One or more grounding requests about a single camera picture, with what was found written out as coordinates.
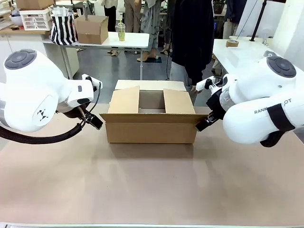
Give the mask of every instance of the plastic basket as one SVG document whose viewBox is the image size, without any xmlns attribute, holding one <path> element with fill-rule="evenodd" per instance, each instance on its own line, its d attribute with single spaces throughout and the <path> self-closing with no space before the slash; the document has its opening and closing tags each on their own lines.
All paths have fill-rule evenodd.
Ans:
<svg viewBox="0 0 304 228">
<path fill-rule="evenodd" d="M 218 1 L 214 2 L 214 4 L 213 4 L 214 13 L 221 14 L 223 12 L 224 6 L 225 6 L 225 3 L 223 3 L 223 2 L 218 2 Z"/>
<path fill-rule="evenodd" d="M 49 9 L 44 10 L 21 10 L 24 30 L 50 31 L 52 29 L 52 18 Z"/>
<path fill-rule="evenodd" d="M 13 24 L 14 23 L 10 20 L 10 18 L 0 18 L 0 30 Z"/>
</svg>

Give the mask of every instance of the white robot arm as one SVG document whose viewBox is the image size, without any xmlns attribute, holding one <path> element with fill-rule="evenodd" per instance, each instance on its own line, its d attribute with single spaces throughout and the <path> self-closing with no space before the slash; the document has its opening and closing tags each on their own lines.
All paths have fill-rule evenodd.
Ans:
<svg viewBox="0 0 304 228">
<path fill-rule="evenodd" d="M 197 129 L 221 119 L 231 140 L 272 147 L 284 133 L 303 126 L 304 91 L 296 89 L 295 67 L 281 57 L 263 58 L 248 71 L 243 76 L 225 75 L 222 87 L 206 80 L 212 113 Z"/>
<path fill-rule="evenodd" d="M 60 69 L 42 53 L 24 49 L 14 52 L 4 62 L 5 83 L 0 83 L 0 122 L 23 132 L 38 131 L 47 125 L 54 114 L 64 113 L 79 118 L 95 128 L 102 121 L 87 105 L 94 99 L 94 91 L 102 89 L 102 82 L 83 75 L 83 80 L 68 80 Z M 16 135 L 1 128 L 0 136 L 20 143 L 42 144 L 65 140 L 71 134 L 52 138 Z"/>
</svg>

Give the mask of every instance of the plastic cup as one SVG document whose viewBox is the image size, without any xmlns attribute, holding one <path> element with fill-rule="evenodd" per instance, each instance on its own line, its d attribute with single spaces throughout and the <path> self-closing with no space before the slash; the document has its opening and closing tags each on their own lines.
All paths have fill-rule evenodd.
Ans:
<svg viewBox="0 0 304 228">
<path fill-rule="evenodd" d="M 118 33 L 119 41 L 124 41 L 125 38 L 125 25 L 123 23 L 118 23 L 115 27 L 116 32 Z"/>
</svg>

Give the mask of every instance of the striped bag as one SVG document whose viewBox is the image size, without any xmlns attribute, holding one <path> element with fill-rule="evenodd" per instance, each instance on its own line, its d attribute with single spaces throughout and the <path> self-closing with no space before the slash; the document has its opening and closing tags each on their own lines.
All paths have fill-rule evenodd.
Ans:
<svg viewBox="0 0 304 228">
<path fill-rule="evenodd" d="M 52 16 L 52 19 L 51 40 L 53 43 L 58 45 L 70 45 L 78 41 L 73 13 L 67 17 Z"/>
</svg>

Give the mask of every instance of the floor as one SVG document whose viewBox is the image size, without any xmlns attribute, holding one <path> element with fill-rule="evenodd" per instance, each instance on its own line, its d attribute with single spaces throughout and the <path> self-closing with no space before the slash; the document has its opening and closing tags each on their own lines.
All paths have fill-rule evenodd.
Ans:
<svg viewBox="0 0 304 228">
<path fill-rule="evenodd" d="M 162 58 L 161 64 L 144 63 L 144 80 L 165 80 L 167 56 L 159 54 Z M 107 50 L 88 49 L 78 52 L 80 69 L 74 79 L 81 79 L 82 74 L 88 74 L 103 82 L 103 89 L 99 103 L 107 104 L 111 101 L 117 80 L 139 80 L 140 63 L 136 61 L 140 55 L 131 52 L 121 52 L 118 57 L 111 57 Z M 213 62 L 207 65 L 203 78 L 212 76 Z M 171 60 L 168 62 L 168 75 L 170 75 Z M 210 91 L 203 91 L 198 95 L 195 106 L 206 106 L 210 97 Z M 295 130 L 296 135 L 304 142 L 304 128 Z"/>
</svg>

